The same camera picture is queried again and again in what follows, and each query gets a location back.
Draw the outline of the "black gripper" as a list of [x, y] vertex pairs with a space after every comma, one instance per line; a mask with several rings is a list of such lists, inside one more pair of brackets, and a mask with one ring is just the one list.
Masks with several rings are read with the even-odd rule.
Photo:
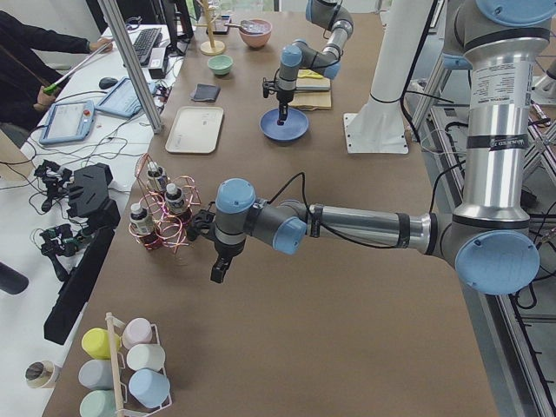
[[279, 101], [278, 125], [283, 125], [288, 119], [288, 104], [293, 101], [295, 90], [296, 80], [289, 81], [278, 77], [273, 80], [264, 78], [262, 81], [262, 96], [268, 98], [271, 94], [276, 94]]
[[243, 242], [225, 243], [216, 236], [215, 212], [211, 210], [214, 204], [211, 202], [206, 208], [201, 208], [195, 215], [192, 215], [186, 227], [186, 236], [190, 242], [199, 236], [204, 237], [214, 243], [219, 258], [232, 259], [243, 251]]

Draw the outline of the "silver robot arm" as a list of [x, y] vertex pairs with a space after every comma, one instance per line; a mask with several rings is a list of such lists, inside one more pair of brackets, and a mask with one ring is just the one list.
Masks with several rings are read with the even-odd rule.
[[218, 257], [211, 280], [222, 282], [248, 237], [293, 254], [305, 236], [333, 235], [377, 249], [413, 248], [445, 260], [468, 287], [509, 295], [530, 284], [539, 252], [520, 205], [535, 57], [548, 45], [552, 1], [465, 1], [447, 18], [447, 50], [472, 67], [465, 182], [451, 215], [381, 213], [256, 196], [241, 179], [223, 182], [214, 209], [187, 230]]
[[288, 119], [288, 105], [294, 100], [298, 72], [312, 70], [328, 79], [334, 79], [341, 67], [341, 57], [348, 39], [354, 32], [350, 12], [338, 1], [309, 1], [306, 18], [330, 33], [327, 44], [319, 51], [303, 39], [296, 39], [281, 51], [280, 67], [274, 79], [262, 82], [263, 96], [275, 94], [279, 103], [277, 124]]

